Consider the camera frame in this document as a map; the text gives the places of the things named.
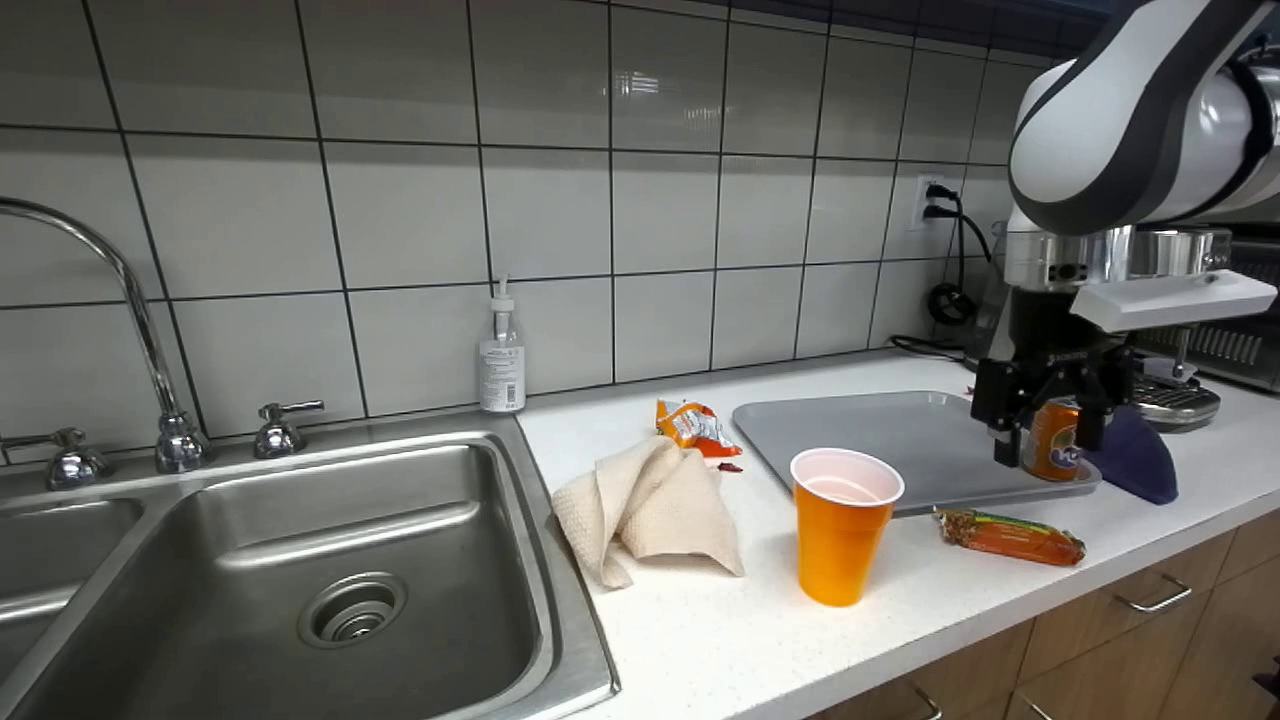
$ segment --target soap dispenser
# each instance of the soap dispenser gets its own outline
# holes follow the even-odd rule
[[[482,340],[482,410],[521,413],[525,410],[525,345],[515,332],[515,301],[507,282],[490,301],[493,332]]]

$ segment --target backsplash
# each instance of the backsplash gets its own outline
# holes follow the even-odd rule
[[[136,266],[212,436],[474,410],[499,268],[533,395],[923,332],[923,175],[1000,224],[1046,63],[692,0],[7,0],[0,195]],[[0,340],[0,436],[158,436],[85,249],[0,222]]]

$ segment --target stainless steel sink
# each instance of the stainless steel sink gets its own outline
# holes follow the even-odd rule
[[[0,686],[136,518],[116,500],[0,511]]]
[[[521,428],[449,428],[108,494],[151,494],[144,520],[0,688],[0,715],[3,699],[58,720],[603,699],[615,671]]]

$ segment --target gray cutting board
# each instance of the gray cutting board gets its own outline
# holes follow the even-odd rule
[[[732,425],[790,494],[790,464],[806,449],[857,449],[889,462],[909,481],[901,518],[932,504],[1011,504],[1097,487],[1097,475],[1046,483],[995,464],[994,434],[967,418],[967,400],[945,392],[740,405]]]

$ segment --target plastic cup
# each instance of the plastic cup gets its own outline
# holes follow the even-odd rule
[[[857,606],[905,475],[868,453],[810,449],[794,457],[794,498],[802,590],[821,606]]]

